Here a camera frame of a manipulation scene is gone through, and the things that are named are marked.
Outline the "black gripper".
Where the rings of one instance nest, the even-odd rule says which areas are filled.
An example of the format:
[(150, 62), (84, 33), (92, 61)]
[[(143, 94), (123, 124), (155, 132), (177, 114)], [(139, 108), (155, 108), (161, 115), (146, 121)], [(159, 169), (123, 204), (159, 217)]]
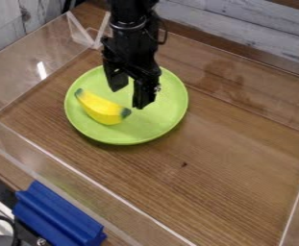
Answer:
[(155, 101), (161, 90), (161, 68), (155, 52), (161, 45), (159, 24), (118, 25), (111, 23), (112, 35), (102, 37), (103, 66), (112, 92), (128, 85), (134, 79), (132, 107), (142, 110)]

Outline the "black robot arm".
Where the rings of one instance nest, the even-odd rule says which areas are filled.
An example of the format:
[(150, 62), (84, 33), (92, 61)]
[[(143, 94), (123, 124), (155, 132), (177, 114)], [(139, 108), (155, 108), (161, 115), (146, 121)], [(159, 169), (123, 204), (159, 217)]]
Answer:
[(159, 0), (108, 0), (114, 34), (102, 37), (103, 66), (112, 92), (134, 79), (132, 107), (142, 110), (155, 101), (162, 74), (155, 61), (159, 45)]

